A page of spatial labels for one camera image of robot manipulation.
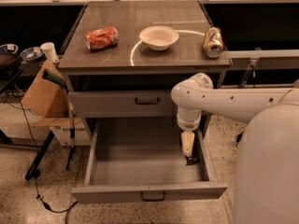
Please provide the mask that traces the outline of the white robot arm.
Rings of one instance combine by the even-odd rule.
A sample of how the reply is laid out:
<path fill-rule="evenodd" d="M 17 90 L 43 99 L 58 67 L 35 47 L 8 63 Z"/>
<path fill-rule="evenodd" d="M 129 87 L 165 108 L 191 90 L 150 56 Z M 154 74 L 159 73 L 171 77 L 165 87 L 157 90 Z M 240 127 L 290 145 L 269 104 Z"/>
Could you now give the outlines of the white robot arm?
<path fill-rule="evenodd" d="M 206 111 L 247 124 L 239 141 L 233 224 L 299 224 L 299 89 L 214 89 L 199 73 L 171 90 L 183 152 Z"/>

